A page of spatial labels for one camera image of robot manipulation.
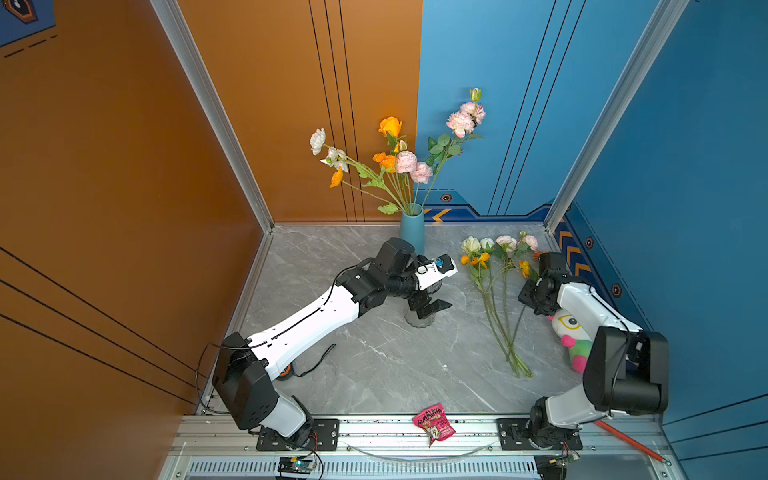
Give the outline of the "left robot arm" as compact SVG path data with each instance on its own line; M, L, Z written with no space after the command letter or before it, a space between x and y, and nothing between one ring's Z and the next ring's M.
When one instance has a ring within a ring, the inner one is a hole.
M342 269L316 300L282 322L249 337L234 332L224 338L217 346L211 384L238 429L266 428L289 445L304 447L313 440L314 420L298 399L280 393L274 381L328 334L390 297L406 300L420 320L450 308L432 295L456 272L449 255L428 259L392 237L375 257Z

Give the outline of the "yellow rose stem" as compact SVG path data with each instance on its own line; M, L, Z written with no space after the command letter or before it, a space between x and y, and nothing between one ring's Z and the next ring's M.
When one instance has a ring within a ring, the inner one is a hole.
M411 181L407 173L397 172L398 154L408 149L405 137L401 135L403 122L394 116L385 117L379 123L378 132L386 140L387 150L374 156L393 192L403 206L413 200Z

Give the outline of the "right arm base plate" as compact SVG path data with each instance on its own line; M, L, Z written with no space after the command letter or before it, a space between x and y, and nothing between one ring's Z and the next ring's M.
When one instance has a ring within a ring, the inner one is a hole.
M528 419L522 417L502 417L496 420L497 435L503 451L555 451L569 450L581 451L583 444L578 431L570 431L565 437L565 443L553 443L551 446L542 446L531 442L527 430Z

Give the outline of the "cream pink rose stem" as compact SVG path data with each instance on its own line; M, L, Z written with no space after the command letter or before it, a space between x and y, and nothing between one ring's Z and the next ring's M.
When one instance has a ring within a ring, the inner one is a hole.
M499 271L494 275L493 279L491 280L490 293L491 293L491 305L496 310L496 319L497 319L498 326L500 327L501 333L502 333L501 320L503 316L502 298L501 298L501 287L502 287L501 272L503 271L503 266L504 266L504 263L502 260L502 255L504 254L504 252L508 252L510 256L514 256L519 260L527 260L532 267L532 273L529 279L535 280L538 274L535 268L532 266L531 260L538 255L539 243L534 236L529 235L525 231L521 232L517 237L513 237L511 235L502 235L497 237L495 240L495 244L492 249L492 255L501 261L501 266L499 267ZM509 288L509 275L513 272L519 273L518 270L512 270L509 272L508 278L507 278L508 288ZM509 292L507 294L507 305L508 303L509 303ZM509 313L509 322L511 327L510 335L506 336L502 333L502 336L505 337L508 341L512 340L514 337L512 332L511 320L510 320L510 313Z

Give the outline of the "white flower stem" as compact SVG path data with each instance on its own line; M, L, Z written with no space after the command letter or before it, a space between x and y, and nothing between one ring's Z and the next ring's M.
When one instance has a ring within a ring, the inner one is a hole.
M405 206L402 205L393 189L387 184L387 179L379 165L376 168L365 165L349 157L343 150L328 145L326 140L325 129L318 128L310 136L309 145L312 154L322 164L334 170L330 181L331 188L347 185L363 195L379 200L381 205L377 207L377 210L385 215L405 211ZM356 173L362 181L360 186L355 186L345 180L345 176L351 172Z

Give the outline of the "pink rose spray stem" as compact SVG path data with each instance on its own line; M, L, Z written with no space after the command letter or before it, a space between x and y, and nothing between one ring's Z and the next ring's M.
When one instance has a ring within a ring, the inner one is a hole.
M486 118L485 108L481 104L482 97L483 90L481 88L472 88L469 92L469 100L462 103L455 112L448 116L446 127L449 132L437 138L429 137L427 139L428 156L425 163L432 175L427 182L428 189L423 196L422 207L426 205L447 162L463 154L465 143L482 139L482 136L476 133Z

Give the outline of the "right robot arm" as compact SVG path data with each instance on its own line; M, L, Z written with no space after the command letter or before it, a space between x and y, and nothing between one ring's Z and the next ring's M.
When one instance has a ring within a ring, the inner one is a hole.
M604 300L596 289L568 270L565 256L539 256L541 272L526 281L519 300L551 320L563 346L588 348L572 358L582 382L542 397L526 424L529 442L539 449L559 446L580 426L613 413L660 414L669 403L668 340L642 329Z

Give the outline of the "teal cylindrical vase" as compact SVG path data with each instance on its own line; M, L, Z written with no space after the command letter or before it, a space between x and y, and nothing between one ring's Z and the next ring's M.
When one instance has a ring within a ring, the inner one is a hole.
M406 207L401 216L399 236L414 247L416 254L424 253L425 220L421 204L411 203Z

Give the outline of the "orange yellow small flower stem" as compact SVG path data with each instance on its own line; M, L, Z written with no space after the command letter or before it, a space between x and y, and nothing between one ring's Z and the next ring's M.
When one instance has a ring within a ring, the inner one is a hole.
M378 153L374 155L374 164L369 166L352 159L340 149L329 148L320 162L334 170L330 188L348 186L378 200L380 205L377 210L385 215L411 215L416 212L413 181L409 173L397 171L397 157Z

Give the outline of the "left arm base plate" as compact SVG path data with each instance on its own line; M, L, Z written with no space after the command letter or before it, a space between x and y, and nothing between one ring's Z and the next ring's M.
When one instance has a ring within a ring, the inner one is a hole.
M258 434L256 449L258 451L335 451L338 438L338 419L311 419L289 437L283 437L276 430L262 427Z

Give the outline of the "yellow poppy flower stem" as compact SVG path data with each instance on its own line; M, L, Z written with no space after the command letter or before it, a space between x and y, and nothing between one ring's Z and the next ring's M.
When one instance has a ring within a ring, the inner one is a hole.
M503 271L501 272L501 298L502 298L502 320L501 320L501 328L502 333L506 336L510 335L510 322L509 322L509 313L508 313L508 305L507 305L507 294L508 294L508 274L512 270L518 270L519 273L522 275L523 278L529 279L531 277L532 273L532 267L530 263L527 260L519 260L514 256L510 256L508 252L504 252L502 255L502 260L504 263Z

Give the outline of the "clear glass vase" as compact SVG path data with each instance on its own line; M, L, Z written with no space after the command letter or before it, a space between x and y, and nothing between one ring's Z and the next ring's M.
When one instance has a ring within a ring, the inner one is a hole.
M431 311L431 301L416 304L408 302L405 307L404 317L408 325L414 328L427 328L434 322L434 313Z

